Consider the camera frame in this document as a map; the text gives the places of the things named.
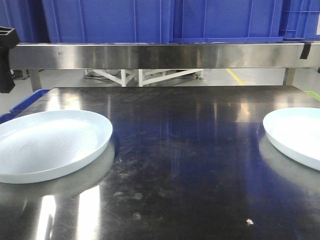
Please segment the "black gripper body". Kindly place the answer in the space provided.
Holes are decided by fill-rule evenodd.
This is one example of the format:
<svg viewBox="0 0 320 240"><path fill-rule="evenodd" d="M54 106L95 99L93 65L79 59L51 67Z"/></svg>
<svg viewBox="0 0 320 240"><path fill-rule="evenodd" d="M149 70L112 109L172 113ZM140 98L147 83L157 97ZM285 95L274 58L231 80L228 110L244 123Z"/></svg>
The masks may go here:
<svg viewBox="0 0 320 240"><path fill-rule="evenodd" d="M15 28L0 27L0 92L9 94L15 87L11 74L9 53L20 43Z"/></svg>

